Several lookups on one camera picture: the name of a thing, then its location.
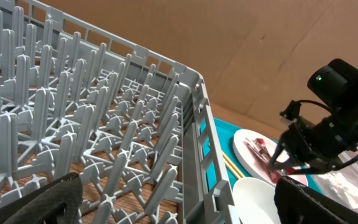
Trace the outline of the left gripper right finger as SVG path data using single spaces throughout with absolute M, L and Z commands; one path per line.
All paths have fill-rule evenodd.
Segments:
M 281 223 L 358 224 L 358 213 L 284 176 L 278 180 L 274 202 Z

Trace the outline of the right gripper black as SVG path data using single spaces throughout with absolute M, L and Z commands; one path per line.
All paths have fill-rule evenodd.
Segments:
M 268 168 L 286 175 L 314 175 L 337 171 L 348 166 L 340 160 L 344 151 L 355 151 L 357 140 L 340 126 L 322 120 L 317 125 L 298 120 L 289 125 L 277 143 Z M 288 157 L 278 161 L 281 154 Z M 295 169 L 308 164 L 307 169 Z

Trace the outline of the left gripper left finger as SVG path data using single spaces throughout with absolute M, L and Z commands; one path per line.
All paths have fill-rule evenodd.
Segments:
M 74 223 L 82 196 L 81 178 L 71 172 L 0 208 L 0 223 Z

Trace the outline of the red snack wrapper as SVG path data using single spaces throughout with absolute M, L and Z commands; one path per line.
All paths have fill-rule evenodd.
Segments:
M 257 165 L 268 175 L 273 184 L 276 184 L 281 176 L 294 173 L 295 170 L 292 168 L 282 170 L 272 170 L 269 168 L 269 162 L 272 157 L 262 138 L 256 138 L 254 140 L 246 139 L 244 144 L 255 158 Z

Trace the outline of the white cup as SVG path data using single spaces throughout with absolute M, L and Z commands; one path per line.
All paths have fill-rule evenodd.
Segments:
M 275 188 L 262 180 L 253 177 L 237 180 L 232 196 L 241 223 L 281 224 L 274 195 Z

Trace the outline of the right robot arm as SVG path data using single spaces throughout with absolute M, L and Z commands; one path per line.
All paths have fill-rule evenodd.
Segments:
M 314 72 L 307 87 L 319 98 L 315 105 L 329 112 L 318 124 L 300 115 L 305 100 L 291 101 L 280 116 L 291 123 L 269 160 L 271 170 L 292 175 L 325 174 L 358 161 L 358 153 L 343 162 L 339 155 L 358 144 L 358 69 L 336 58 Z

